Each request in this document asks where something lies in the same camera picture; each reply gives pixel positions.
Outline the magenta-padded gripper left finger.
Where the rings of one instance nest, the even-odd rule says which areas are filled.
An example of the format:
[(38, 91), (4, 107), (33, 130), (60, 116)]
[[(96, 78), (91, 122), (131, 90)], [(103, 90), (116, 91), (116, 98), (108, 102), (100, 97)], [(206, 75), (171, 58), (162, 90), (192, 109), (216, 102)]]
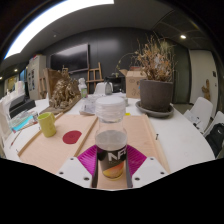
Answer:
[(96, 188), (98, 183), (96, 146), (91, 146), (77, 157), (69, 157), (56, 175), (84, 188)]

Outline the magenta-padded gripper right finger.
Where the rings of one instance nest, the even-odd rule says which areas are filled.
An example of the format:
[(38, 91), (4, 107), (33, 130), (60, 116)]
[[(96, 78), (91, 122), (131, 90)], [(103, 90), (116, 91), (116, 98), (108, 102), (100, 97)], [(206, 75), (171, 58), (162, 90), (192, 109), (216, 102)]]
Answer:
[(130, 145), (127, 146), (126, 153), (128, 188), (140, 188), (168, 175), (155, 157), (146, 157)]

